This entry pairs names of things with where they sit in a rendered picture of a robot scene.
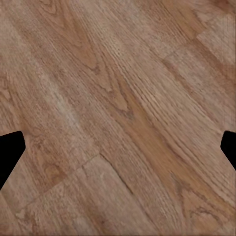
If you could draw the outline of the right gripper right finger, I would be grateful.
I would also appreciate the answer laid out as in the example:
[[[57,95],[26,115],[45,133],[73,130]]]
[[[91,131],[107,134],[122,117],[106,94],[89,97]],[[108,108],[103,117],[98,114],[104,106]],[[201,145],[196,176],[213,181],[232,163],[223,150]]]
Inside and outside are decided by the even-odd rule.
[[[236,133],[224,131],[220,148],[236,170]]]

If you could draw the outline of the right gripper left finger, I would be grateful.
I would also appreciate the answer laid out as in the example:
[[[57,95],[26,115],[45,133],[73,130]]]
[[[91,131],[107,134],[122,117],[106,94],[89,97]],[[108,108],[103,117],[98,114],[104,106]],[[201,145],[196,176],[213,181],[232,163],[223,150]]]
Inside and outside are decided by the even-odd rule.
[[[0,136],[0,190],[26,149],[22,131]]]

